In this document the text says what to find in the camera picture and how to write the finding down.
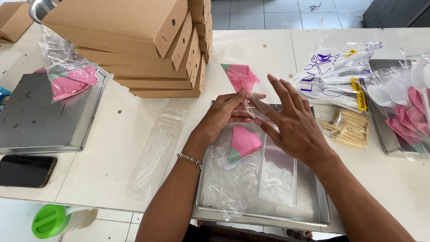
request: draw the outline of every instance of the finger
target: finger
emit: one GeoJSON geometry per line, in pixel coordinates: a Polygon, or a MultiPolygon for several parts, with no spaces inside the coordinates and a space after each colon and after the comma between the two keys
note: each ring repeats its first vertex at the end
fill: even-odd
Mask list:
{"type": "Polygon", "coordinates": [[[231,113],[231,116],[236,116],[236,117],[245,117],[245,118],[250,118],[250,119],[254,119],[254,116],[245,110],[233,110],[233,112],[231,113]]]}
{"type": "Polygon", "coordinates": [[[270,84],[272,84],[276,94],[278,94],[279,99],[281,99],[283,110],[286,110],[288,112],[295,111],[294,103],[291,100],[290,93],[288,92],[288,90],[272,74],[267,74],[267,78],[269,79],[270,84]]]}
{"type": "Polygon", "coordinates": [[[236,93],[234,97],[230,98],[230,100],[226,101],[224,105],[226,105],[228,108],[233,110],[235,107],[237,107],[243,99],[246,97],[246,89],[242,88],[240,92],[236,93]]]}
{"type": "Polygon", "coordinates": [[[311,112],[309,100],[307,98],[305,98],[304,96],[300,96],[300,99],[301,99],[301,102],[303,103],[303,108],[305,109],[305,111],[311,112]]]}
{"type": "Polygon", "coordinates": [[[250,118],[231,116],[229,123],[251,123],[250,118]]]}
{"type": "Polygon", "coordinates": [[[296,107],[297,110],[303,110],[303,103],[301,100],[301,96],[298,93],[298,91],[293,87],[293,85],[291,85],[290,82],[285,81],[284,79],[280,79],[281,84],[285,87],[285,89],[287,89],[291,100],[294,103],[294,106],[296,107]]]}
{"type": "Polygon", "coordinates": [[[266,94],[263,93],[248,93],[246,95],[247,99],[251,99],[251,98],[255,98],[255,99],[265,99],[266,98],[266,94]]]}
{"type": "Polygon", "coordinates": [[[219,95],[216,99],[214,104],[220,105],[225,103],[226,101],[230,100],[232,97],[234,97],[237,93],[229,93],[224,95],[219,95]]]}
{"type": "Polygon", "coordinates": [[[269,122],[257,118],[254,120],[254,123],[260,126],[260,128],[275,142],[276,145],[280,144],[281,135],[269,122]]]}
{"type": "Polygon", "coordinates": [[[266,115],[268,118],[274,121],[281,121],[282,116],[280,113],[273,110],[267,103],[264,103],[258,99],[250,99],[249,102],[252,106],[256,107],[261,113],[266,115]]]}

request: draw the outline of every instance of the stack of cardboard boxes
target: stack of cardboard boxes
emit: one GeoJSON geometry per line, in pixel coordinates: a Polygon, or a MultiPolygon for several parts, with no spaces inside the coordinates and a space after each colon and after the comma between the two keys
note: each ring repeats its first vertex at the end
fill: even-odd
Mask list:
{"type": "Polygon", "coordinates": [[[136,96],[199,97],[203,90],[210,0],[63,0],[42,23],[136,96]]]}

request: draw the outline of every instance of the black phone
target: black phone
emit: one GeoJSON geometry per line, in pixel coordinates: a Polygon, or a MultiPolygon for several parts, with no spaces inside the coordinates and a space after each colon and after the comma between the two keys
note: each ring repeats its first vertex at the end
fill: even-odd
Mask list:
{"type": "Polygon", "coordinates": [[[0,160],[0,186],[46,186],[57,158],[37,155],[5,155],[0,160]]]}

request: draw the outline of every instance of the white table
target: white table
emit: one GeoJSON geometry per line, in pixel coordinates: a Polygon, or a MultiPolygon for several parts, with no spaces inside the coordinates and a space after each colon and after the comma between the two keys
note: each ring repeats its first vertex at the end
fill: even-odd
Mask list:
{"type": "MultiPolygon", "coordinates": [[[[261,77],[270,72],[288,80],[289,74],[295,76],[307,64],[315,33],[316,30],[215,31],[212,54],[216,55],[224,44],[239,42],[247,51],[249,63],[255,65],[261,77]]],[[[428,39],[430,28],[336,29],[331,31],[331,38],[337,48],[343,47],[348,41],[384,41],[385,46],[374,58],[400,59],[402,54],[398,34],[415,34],[428,39]]],[[[34,24],[16,44],[2,44],[0,85],[13,90],[22,74],[31,73],[43,66],[38,46],[39,35],[38,26],[34,24]],[[7,60],[11,56],[16,59],[13,65],[8,64],[7,60]]],[[[427,50],[419,42],[414,47],[427,50]]],[[[210,62],[207,65],[205,87],[200,98],[181,100],[187,106],[188,118],[178,138],[176,152],[182,149],[188,135],[207,111],[210,101],[220,94],[233,92],[225,76],[217,69],[217,63],[210,62]]],[[[269,85],[268,82],[262,82],[258,86],[261,90],[270,90],[269,85]]],[[[273,91],[268,91],[267,94],[268,102],[279,100],[273,91]]],[[[160,104],[161,99],[135,97],[128,93],[126,87],[109,80],[83,151],[47,154],[56,156],[58,163],[46,187],[0,187],[0,196],[144,212],[148,203],[124,199],[123,191],[154,124],[160,104]]],[[[329,139],[328,142],[361,184],[416,240],[430,241],[427,235],[427,228],[430,227],[430,164],[427,161],[409,162],[406,158],[386,156],[373,122],[366,151],[349,148],[329,139]]],[[[169,169],[175,160],[172,157],[169,169]]],[[[248,216],[242,216],[236,222],[344,233],[331,201],[329,207],[331,224],[328,227],[248,216]]],[[[193,218],[223,220],[218,212],[197,208],[193,210],[193,218]]]]}

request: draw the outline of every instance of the green lid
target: green lid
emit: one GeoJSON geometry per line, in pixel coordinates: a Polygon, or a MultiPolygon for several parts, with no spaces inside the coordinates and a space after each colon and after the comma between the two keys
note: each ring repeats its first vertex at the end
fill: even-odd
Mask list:
{"type": "Polygon", "coordinates": [[[68,206],[48,204],[36,214],[31,225],[34,236],[47,239],[63,232],[70,221],[71,214],[66,216],[68,206]]]}

